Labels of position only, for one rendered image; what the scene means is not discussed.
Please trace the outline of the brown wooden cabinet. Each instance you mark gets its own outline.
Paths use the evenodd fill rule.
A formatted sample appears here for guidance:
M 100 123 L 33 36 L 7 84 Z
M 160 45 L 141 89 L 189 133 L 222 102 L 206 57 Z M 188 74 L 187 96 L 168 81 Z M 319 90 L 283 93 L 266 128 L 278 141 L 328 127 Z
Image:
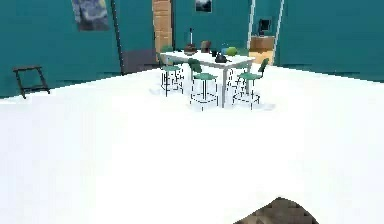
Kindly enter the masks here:
M 250 50 L 257 51 L 271 51 L 274 47 L 273 36 L 252 36 L 250 42 Z

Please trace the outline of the brown lumpy block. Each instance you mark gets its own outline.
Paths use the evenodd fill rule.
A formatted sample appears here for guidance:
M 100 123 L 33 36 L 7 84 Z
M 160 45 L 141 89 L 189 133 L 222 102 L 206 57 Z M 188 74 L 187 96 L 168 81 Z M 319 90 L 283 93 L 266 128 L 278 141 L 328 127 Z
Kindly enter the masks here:
M 282 197 L 255 210 L 234 224 L 319 224 L 300 204 Z

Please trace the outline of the small dark framed picture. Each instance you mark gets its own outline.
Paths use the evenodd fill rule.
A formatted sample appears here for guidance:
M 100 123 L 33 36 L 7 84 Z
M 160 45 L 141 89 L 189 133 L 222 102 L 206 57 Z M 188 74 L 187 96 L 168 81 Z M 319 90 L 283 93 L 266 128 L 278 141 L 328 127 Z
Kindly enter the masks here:
M 195 0 L 195 10 L 197 12 L 212 12 L 212 0 Z

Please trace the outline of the brown pot with black stick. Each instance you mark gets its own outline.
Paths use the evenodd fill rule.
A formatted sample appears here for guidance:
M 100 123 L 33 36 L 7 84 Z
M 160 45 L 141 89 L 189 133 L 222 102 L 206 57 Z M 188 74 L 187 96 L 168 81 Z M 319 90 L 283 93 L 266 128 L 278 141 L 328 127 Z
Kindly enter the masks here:
M 196 48 L 195 44 L 193 43 L 193 29 L 192 28 L 189 29 L 189 37 L 190 37 L 189 43 L 184 47 L 184 54 L 191 56 L 197 52 L 197 48 Z

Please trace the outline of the blue swirly wall painting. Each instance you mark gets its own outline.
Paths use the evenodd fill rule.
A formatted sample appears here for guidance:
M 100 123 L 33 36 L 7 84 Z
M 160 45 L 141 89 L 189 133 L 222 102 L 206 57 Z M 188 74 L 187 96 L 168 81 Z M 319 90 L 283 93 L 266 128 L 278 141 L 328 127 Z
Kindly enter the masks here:
M 71 0 L 79 31 L 107 31 L 108 11 L 105 0 Z

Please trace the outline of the white dining table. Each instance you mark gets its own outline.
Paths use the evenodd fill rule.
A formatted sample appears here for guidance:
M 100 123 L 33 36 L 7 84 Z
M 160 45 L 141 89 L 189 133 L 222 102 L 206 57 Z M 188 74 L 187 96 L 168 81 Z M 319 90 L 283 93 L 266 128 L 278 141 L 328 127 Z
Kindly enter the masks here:
M 161 56 L 164 56 L 168 61 L 184 61 L 187 62 L 189 58 L 198 60 L 203 66 L 208 66 L 211 68 L 221 69 L 222 75 L 220 78 L 222 79 L 222 87 L 220 91 L 220 106 L 222 108 L 225 107 L 226 102 L 226 89 L 227 89 L 227 81 L 228 74 L 230 69 L 234 69 L 236 66 L 240 64 L 245 64 L 247 71 L 250 71 L 252 66 L 254 57 L 249 56 L 227 56 L 227 61 L 224 63 L 218 63 L 215 61 L 215 58 L 212 57 L 209 53 L 202 53 L 201 51 L 197 51 L 193 55 L 190 53 L 185 54 L 183 52 L 165 52 L 161 53 Z

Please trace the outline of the black folding rack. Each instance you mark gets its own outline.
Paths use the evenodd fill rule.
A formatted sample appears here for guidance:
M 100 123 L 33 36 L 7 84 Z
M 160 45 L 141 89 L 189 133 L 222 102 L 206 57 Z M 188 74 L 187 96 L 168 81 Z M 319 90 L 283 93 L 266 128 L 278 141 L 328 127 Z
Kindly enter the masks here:
M 15 67 L 13 69 L 20 95 L 26 98 L 27 93 L 46 91 L 50 93 L 50 88 L 44 77 L 42 67 L 39 65 L 30 65 Z

